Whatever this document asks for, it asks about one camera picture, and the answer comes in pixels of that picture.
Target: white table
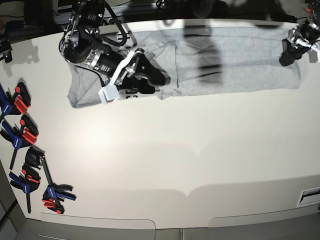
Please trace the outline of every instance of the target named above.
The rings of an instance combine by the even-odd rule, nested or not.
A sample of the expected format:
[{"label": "white table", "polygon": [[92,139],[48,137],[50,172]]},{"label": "white table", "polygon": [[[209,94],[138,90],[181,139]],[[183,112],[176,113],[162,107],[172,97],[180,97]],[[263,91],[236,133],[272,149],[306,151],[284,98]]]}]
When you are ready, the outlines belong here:
[{"label": "white table", "polygon": [[[202,24],[294,26],[176,20],[170,26],[151,21],[127,28]],[[103,31],[116,30],[108,26]],[[297,90],[163,101],[148,97],[73,109],[67,99],[71,73],[58,51],[61,37],[13,44],[13,62],[0,63],[0,82],[11,91],[21,77],[27,84],[32,97],[28,113],[39,129],[36,145],[45,151],[53,180],[72,185],[77,196],[63,203],[64,215],[76,217],[69,224],[86,217],[151,220],[157,229],[208,227],[217,217],[294,209],[302,189],[320,186],[320,67],[308,64],[307,56],[300,61],[303,82]],[[20,116],[6,119],[19,124]],[[7,174],[13,150],[0,137]],[[26,151],[18,151],[16,175]],[[27,218],[59,223],[61,216],[52,217],[57,214],[41,202],[47,180],[43,169],[39,173],[40,187],[30,195],[31,214],[25,194],[13,188],[14,194]]]}]

